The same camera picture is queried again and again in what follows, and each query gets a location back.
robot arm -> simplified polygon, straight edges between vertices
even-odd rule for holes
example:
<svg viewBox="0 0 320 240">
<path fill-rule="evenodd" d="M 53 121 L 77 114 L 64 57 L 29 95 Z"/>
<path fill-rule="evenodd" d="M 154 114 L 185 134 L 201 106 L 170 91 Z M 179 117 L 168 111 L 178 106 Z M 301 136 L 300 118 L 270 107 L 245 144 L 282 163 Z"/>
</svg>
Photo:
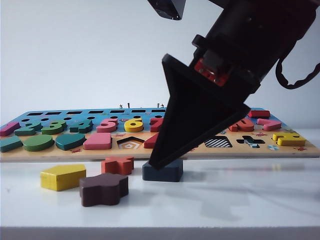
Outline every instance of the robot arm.
<svg viewBox="0 0 320 240">
<path fill-rule="evenodd" d="M 148 1 L 162 17 L 183 16 L 185 0 Z M 250 110 L 244 101 L 277 61 L 277 79 L 288 89 L 304 85 L 320 72 L 319 63 L 294 85 L 282 75 L 282 61 L 313 23 L 318 0 L 211 2 L 224 9 L 206 37 L 195 36 L 192 44 L 197 49 L 190 65 L 168 54 L 162 59 L 170 99 L 149 160 L 157 169 L 244 118 Z M 206 121 L 183 121 L 190 109 Z"/>
</svg>

dark brown shape block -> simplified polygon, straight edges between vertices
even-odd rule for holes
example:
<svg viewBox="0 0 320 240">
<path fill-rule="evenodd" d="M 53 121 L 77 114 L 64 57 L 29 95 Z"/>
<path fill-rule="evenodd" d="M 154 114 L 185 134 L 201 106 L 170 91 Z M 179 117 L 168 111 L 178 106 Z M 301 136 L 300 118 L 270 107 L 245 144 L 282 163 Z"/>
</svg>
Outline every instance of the dark brown shape block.
<svg viewBox="0 0 320 240">
<path fill-rule="evenodd" d="M 128 177 L 120 174 L 103 173 L 98 176 L 80 179 L 81 204 L 84 207 L 94 205 L 117 205 L 120 198 L 128 195 Z"/>
</svg>

black cable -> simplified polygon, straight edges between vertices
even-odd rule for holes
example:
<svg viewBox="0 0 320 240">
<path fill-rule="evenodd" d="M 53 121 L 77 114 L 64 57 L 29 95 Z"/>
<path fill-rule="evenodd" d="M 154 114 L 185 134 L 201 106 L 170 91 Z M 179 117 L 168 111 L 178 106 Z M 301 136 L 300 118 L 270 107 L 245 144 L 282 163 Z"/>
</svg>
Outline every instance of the black cable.
<svg viewBox="0 0 320 240">
<path fill-rule="evenodd" d="M 289 83 L 288 80 L 282 74 L 282 63 L 286 59 L 288 54 L 291 52 L 291 50 L 294 48 L 295 45 L 296 45 L 296 42 L 294 42 L 287 49 L 287 51 L 284 52 L 284 54 L 279 58 L 279 61 L 278 61 L 277 65 L 276 65 L 276 68 L 275 68 L 275 76 L 276 76 L 276 79 L 278 80 L 279 84 L 282 87 L 284 87 L 286 89 L 290 89 L 290 90 L 300 88 L 301 86 L 303 86 L 306 83 L 310 82 L 320 72 L 320 63 L 318 63 L 315 66 L 314 70 L 308 76 L 306 76 L 305 79 L 298 80 L 298 81 L 295 82 L 295 84 L 288 84 Z"/>
</svg>

wooden puzzle board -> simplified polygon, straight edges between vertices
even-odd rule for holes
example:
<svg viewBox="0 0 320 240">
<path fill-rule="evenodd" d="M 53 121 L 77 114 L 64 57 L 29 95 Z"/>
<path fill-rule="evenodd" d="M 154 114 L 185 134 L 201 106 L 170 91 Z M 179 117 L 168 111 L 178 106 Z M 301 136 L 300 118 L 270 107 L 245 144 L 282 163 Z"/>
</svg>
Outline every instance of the wooden puzzle board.
<svg viewBox="0 0 320 240">
<path fill-rule="evenodd" d="M 262 110 L 262 108 L 252 108 L 253 110 Z M 143 141 L 152 137 L 156 132 L 150 132 L 150 119 L 163 118 L 165 108 L 111 108 L 111 109 L 76 109 L 76 110 L 55 110 L 55 111 L 30 111 L 13 119 L 11 122 L 19 122 L 24 127 L 27 123 L 40 121 L 43 127 L 48 127 L 52 121 L 65 120 L 67 128 L 62 133 L 52 135 L 55 140 L 61 134 L 69 133 L 69 127 L 83 120 L 92 120 L 92 131 L 85 134 L 86 139 L 95 133 L 96 127 L 104 119 L 118 119 L 117 130 L 111 132 L 112 147 L 103 150 L 85 150 L 83 145 L 70 150 L 62 150 L 55 144 L 41 151 L 27 151 L 23 147 L 19 147 L 8 152 L 1 152 L 1 162 L 69 162 L 69 161 L 87 161 L 87 160 L 103 160 L 108 156 L 134 156 L 136 159 L 148 159 L 152 149 L 144 148 Z M 127 120 L 137 117 L 142 118 L 143 131 L 141 132 L 125 132 L 124 123 Z M 202 143 L 197 148 L 184 155 L 184 157 L 193 158 L 278 158 L 278 157 L 299 157 L 310 158 L 319 157 L 320 150 L 306 140 L 305 145 L 295 146 L 279 146 L 276 141 L 272 140 L 274 133 L 295 133 L 293 129 L 282 123 L 280 129 L 273 131 L 263 130 L 262 125 L 257 125 L 257 119 L 249 118 L 254 123 L 254 131 L 230 131 L 226 129 L 212 139 Z M 270 120 L 278 120 L 271 115 Z M 24 142 L 31 136 L 19 136 Z M 141 141 L 132 139 L 125 140 L 129 137 L 135 137 Z M 244 138 L 251 137 L 254 140 L 262 140 L 264 143 L 249 144 Z"/>
</svg>

yellow puzzle piece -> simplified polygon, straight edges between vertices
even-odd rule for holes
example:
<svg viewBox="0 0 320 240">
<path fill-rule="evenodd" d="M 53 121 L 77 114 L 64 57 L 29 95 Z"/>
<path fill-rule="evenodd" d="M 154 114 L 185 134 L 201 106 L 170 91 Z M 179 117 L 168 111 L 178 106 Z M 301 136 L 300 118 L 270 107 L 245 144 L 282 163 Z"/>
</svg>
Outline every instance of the yellow puzzle piece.
<svg viewBox="0 0 320 240">
<path fill-rule="evenodd" d="M 306 139 L 298 133 L 276 132 L 272 140 L 280 146 L 304 146 L 306 144 Z"/>
<path fill-rule="evenodd" d="M 79 187 L 79 179 L 85 177 L 83 164 L 57 165 L 40 173 L 41 187 L 55 191 Z"/>
<path fill-rule="evenodd" d="M 132 118 L 124 123 L 124 130 L 128 133 L 137 133 L 144 130 L 144 123 L 141 117 Z"/>
</svg>

